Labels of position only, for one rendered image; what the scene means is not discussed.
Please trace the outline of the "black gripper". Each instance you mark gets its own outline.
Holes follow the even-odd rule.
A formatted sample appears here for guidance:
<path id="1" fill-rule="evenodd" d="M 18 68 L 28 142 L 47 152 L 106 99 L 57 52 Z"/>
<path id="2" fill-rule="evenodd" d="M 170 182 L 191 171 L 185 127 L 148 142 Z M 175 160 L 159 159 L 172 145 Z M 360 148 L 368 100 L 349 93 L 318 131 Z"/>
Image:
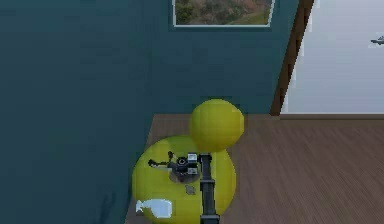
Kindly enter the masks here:
<path id="1" fill-rule="evenodd" d="M 153 159 L 149 159 L 148 165 L 152 168 L 168 167 L 179 182 L 184 182 L 188 176 L 188 161 L 185 157 L 180 157 L 175 162 L 173 162 L 173 159 L 174 153 L 168 151 L 168 162 L 156 162 Z"/>

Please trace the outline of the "white framed landscape picture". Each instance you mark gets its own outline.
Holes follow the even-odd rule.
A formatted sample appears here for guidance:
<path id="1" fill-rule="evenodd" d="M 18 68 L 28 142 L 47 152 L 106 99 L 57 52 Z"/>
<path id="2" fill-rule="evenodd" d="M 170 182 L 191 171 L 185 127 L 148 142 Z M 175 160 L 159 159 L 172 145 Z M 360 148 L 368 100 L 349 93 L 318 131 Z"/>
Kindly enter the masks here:
<path id="1" fill-rule="evenodd" d="M 276 0 L 172 0 L 175 28 L 269 27 Z"/>

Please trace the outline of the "white room door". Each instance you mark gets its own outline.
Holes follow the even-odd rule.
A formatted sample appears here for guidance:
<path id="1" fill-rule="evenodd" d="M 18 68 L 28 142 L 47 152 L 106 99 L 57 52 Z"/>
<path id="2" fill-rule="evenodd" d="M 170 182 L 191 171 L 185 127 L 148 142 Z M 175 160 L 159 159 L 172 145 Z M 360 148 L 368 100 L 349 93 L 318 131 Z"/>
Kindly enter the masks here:
<path id="1" fill-rule="evenodd" d="M 315 0 L 281 112 L 384 114 L 384 0 Z"/>

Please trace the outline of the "brown door frame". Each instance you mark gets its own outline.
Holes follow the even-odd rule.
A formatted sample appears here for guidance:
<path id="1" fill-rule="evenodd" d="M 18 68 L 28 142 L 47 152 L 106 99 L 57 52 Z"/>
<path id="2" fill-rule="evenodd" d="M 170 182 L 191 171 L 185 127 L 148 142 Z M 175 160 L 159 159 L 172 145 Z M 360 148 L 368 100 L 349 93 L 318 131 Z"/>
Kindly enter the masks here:
<path id="1" fill-rule="evenodd" d="M 269 114 L 279 116 L 315 0 L 299 0 Z"/>

